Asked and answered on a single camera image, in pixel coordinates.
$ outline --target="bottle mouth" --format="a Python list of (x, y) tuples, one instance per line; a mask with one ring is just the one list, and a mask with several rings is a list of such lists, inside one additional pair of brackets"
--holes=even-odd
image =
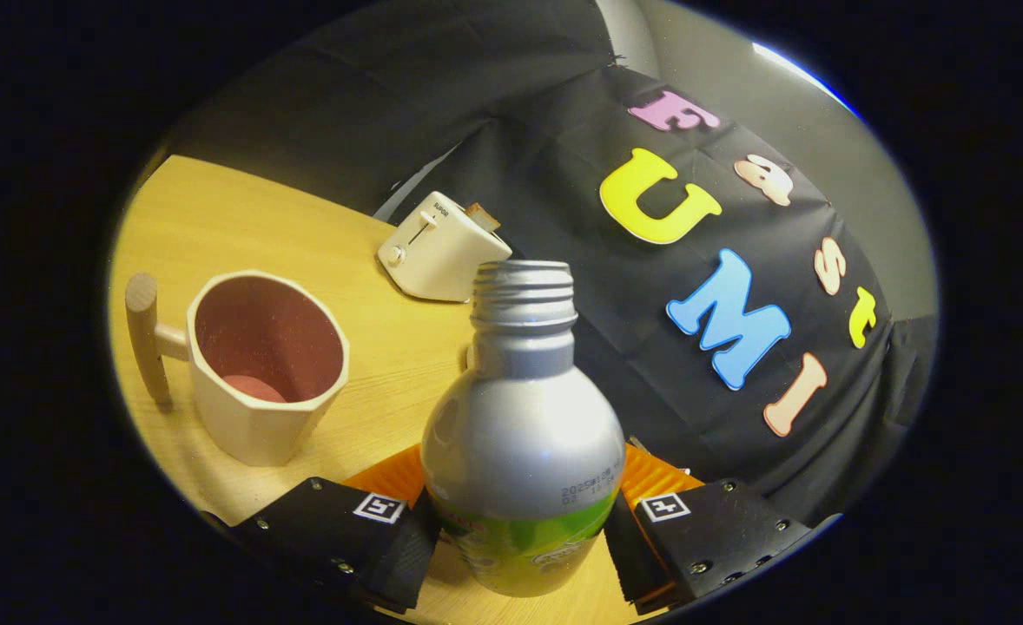
[(557, 331), (578, 320), (574, 277), (562, 261), (494, 261), (477, 267), (473, 281), (477, 329)]

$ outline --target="bottle neck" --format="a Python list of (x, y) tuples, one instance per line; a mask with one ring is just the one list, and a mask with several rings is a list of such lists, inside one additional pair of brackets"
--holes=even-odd
[(477, 332), (473, 337), (476, 374), (481, 378), (543, 378), (574, 365), (574, 333), (507, 336)]
[(574, 365), (578, 320), (565, 262), (499, 261), (477, 269), (471, 315), (476, 374), (540, 378)]

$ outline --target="black cloth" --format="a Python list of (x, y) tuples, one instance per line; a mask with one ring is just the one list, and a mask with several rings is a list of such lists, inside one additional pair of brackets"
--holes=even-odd
[[(173, 150), (372, 214), (456, 146), (389, 221), (439, 190), (480, 202), (515, 257), (570, 262), (578, 365), (626, 434), (700, 479), (744, 479), (812, 524), (844, 509), (904, 438), (931, 369), (936, 319), (890, 318), (840, 207), (730, 111), (713, 111), (715, 129), (670, 132), (626, 111), (664, 89), (701, 103), (623, 68), (592, 3), (384, 3), (259, 64), (190, 115)], [(677, 206), (686, 182), (722, 213), (672, 244), (631, 236), (604, 209), (599, 185), (636, 146), (679, 173), (639, 197), (651, 217)], [(791, 206), (774, 206), (735, 174), (749, 153), (790, 174)], [(848, 261), (837, 296), (813, 272), (826, 236)], [(746, 310), (777, 305), (793, 328), (738, 392), (711, 368), (714, 351), (701, 351), (665, 313), (713, 274), (722, 249), (753, 273)], [(848, 336), (857, 287), (877, 299), (861, 349)], [(828, 387), (782, 439), (762, 408), (785, 394), (805, 352), (825, 366)]]

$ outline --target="mug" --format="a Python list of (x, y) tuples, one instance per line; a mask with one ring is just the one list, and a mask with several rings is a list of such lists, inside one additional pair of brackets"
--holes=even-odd
[(287, 462), (349, 380), (349, 343), (330, 310), (291, 280), (246, 270), (211, 278), (187, 309), (187, 331), (158, 321), (158, 282), (126, 285), (137, 367), (171, 401), (162, 356), (190, 364), (210, 438), (251, 466)]

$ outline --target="wooden table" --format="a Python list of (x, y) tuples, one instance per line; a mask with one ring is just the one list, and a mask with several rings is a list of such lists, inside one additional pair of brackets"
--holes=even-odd
[[(469, 306), (413, 300), (373, 256), (393, 227), (321, 197), (240, 171), (173, 155), (135, 195), (112, 265), (112, 348), (118, 381), (141, 438), (183, 497), (233, 525), (310, 476), (342, 482), (419, 442), (439, 396), (463, 367)], [(297, 281), (333, 313), (350, 344), (349, 384), (300, 454), (251, 467), (211, 442), (191, 403), (186, 363), (166, 359), (174, 407), (158, 410), (135, 365), (126, 327), (126, 282), (158, 280), (158, 315), (185, 327), (187, 307), (211, 276), (261, 269)], [(510, 598), (469, 576), (440, 542), (411, 622), (634, 622), (603, 537), (578, 574), (547, 596)]]

